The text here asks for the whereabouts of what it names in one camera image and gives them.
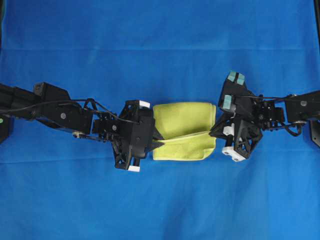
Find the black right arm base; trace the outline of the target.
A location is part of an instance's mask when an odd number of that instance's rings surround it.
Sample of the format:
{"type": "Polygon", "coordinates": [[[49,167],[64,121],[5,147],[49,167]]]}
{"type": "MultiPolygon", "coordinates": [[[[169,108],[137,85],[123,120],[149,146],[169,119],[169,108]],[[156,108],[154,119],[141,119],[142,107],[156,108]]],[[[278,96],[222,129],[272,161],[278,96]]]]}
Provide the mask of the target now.
{"type": "Polygon", "coordinates": [[[311,141],[320,147],[320,122],[318,120],[309,121],[309,132],[311,141]]]}

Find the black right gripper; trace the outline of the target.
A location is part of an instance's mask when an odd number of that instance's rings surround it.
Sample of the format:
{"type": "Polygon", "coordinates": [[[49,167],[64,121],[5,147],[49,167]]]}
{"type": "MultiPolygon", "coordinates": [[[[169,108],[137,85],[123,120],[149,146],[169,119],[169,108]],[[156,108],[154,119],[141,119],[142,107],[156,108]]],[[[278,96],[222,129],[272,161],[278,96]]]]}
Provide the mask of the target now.
{"type": "Polygon", "coordinates": [[[215,138],[226,138],[222,154],[231,157],[234,162],[241,162],[250,157],[263,134],[255,124],[236,120],[230,115],[222,115],[210,129],[209,135],[215,138]]]}

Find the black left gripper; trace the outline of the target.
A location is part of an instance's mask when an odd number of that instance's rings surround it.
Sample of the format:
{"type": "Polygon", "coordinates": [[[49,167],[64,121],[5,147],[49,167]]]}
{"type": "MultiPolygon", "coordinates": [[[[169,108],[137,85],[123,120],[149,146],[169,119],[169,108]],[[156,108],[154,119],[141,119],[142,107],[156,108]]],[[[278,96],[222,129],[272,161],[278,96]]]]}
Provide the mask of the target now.
{"type": "MultiPolygon", "coordinates": [[[[133,154],[132,139],[134,136],[134,125],[140,123],[139,110],[149,110],[150,103],[143,100],[128,100],[125,102],[124,108],[120,112],[117,120],[117,133],[111,142],[114,166],[117,169],[130,172],[140,172],[140,158],[133,154]]],[[[151,137],[153,140],[164,140],[164,137],[154,125],[151,128],[151,137]]],[[[165,143],[153,141],[148,150],[153,151],[162,147],[165,143]]]]}

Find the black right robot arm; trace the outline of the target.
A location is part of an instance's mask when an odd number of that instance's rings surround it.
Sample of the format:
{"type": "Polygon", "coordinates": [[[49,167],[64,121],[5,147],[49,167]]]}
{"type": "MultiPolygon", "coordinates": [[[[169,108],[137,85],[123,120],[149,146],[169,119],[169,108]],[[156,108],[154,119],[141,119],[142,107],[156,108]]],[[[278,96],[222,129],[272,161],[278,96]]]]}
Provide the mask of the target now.
{"type": "Polygon", "coordinates": [[[311,141],[320,144],[319,91],[285,97],[255,96],[247,90],[224,93],[219,107],[223,114],[209,134],[225,140],[222,153],[235,162],[250,157],[264,131],[285,130],[298,137],[309,124],[311,141]]]}

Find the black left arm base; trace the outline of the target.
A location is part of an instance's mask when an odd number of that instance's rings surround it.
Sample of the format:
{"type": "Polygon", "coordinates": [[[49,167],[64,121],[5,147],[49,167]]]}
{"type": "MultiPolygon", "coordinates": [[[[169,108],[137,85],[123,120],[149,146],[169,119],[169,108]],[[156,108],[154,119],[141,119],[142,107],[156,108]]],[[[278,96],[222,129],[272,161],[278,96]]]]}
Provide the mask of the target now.
{"type": "Polygon", "coordinates": [[[5,115],[0,116],[0,143],[2,144],[12,133],[14,119],[5,115]]]}

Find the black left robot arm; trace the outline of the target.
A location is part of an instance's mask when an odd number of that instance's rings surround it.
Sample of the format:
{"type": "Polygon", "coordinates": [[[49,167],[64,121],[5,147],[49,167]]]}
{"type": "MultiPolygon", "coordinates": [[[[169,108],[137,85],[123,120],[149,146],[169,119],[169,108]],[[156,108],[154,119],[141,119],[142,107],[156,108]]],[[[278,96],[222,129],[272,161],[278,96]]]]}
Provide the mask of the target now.
{"type": "Polygon", "coordinates": [[[71,99],[67,90],[46,82],[33,91],[0,86],[0,140],[6,140],[13,119],[36,120],[76,139],[110,142],[117,169],[139,172],[140,161],[164,145],[150,103],[127,100],[117,115],[93,98],[71,99]]]}

